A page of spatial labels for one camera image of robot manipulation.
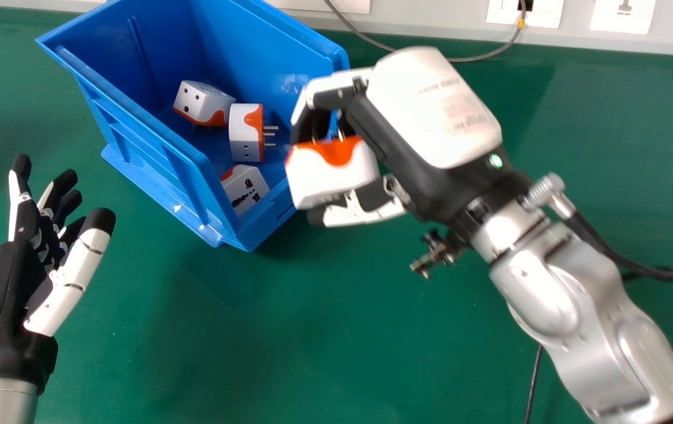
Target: green indicator light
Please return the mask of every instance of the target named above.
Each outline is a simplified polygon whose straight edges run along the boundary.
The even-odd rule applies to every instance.
[[[488,163],[491,164],[491,166],[495,167],[496,169],[500,169],[502,166],[504,166],[504,162],[502,161],[502,157],[499,155],[491,155],[488,157]]]

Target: green table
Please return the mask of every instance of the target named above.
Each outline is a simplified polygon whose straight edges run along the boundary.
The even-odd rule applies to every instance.
[[[100,158],[74,78],[34,38],[70,14],[0,9],[0,242],[6,170],[31,155],[38,195],[64,167],[83,210],[118,215],[107,257],[57,335],[38,422],[512,423],[536,344],[467,254],[425,282],[407,264],[425,227],[310,228],[296,215],[254,254],[213,249]],[[328,33],[352,64],[380,52]],[[487,43],[433,43],[448,54]],[[673,265],[673,57],[517,46],[459,68],[533,177],[568,193],[630,257]],[[629,291],[673,344],[673,284]],[[533,422],[588,422],[544,360]]]

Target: electrical socket panel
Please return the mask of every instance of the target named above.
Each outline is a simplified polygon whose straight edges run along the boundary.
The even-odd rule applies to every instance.
[[[488,24],[514,25],[522,10],[517,10],[520,0],[489,0],[486,22]],[[533,11],[525,13],[525,25],[542,28],[559,28],[565,0],[533,0]]]
[[[590,29],[647,35],[655,6],[655,0],[595,0]]]
[[[296,11],[331,11],[323,0],[266,0],[270,5],[280,9]],[[331,0],[334,6],[345,14],[371,13],[371,0]]]

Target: robotic hand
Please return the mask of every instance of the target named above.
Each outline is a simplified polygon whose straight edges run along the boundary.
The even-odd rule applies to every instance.
[[[339,139],[328,135],[333,112]],[[406,48],[372,68],[310,81],[292,116],[285,162],[295,206],[346,226],[411,212],[446,226],[411,265],[428,277],[465,249],[517,324],[551,356],[566,389],[602,424],[673,423],[673,351],[628,297],[618,266],[673,280],[614,252],[566,198],[561,179],[515,171],[502,129],[434,48]],[[377,161],[390,174],[382,177]],[[542,210],[550,207],[561,222]]]
[[[64,226],[83,199],[77,175],[63,172],[36,205],[27,180],[30,160],[9,171],[8,241],[0,244],[0,424],[30,424],[54,372],[53,335],[83,296],[114,230],[111,210]]]

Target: blue storage container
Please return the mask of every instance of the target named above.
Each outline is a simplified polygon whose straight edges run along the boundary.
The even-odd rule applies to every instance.
[[[294,213],[283,159],[299,92],[349,67],[344,49],[262,0],[110,0],[37,41],[77,78],[103,158],[208,244],[248,252]],[[280,128],[259,166],[271,191],[242,217],[220,182],[234,166],[227,132],[193,131],[172,110],[182,80],[263,104]]]

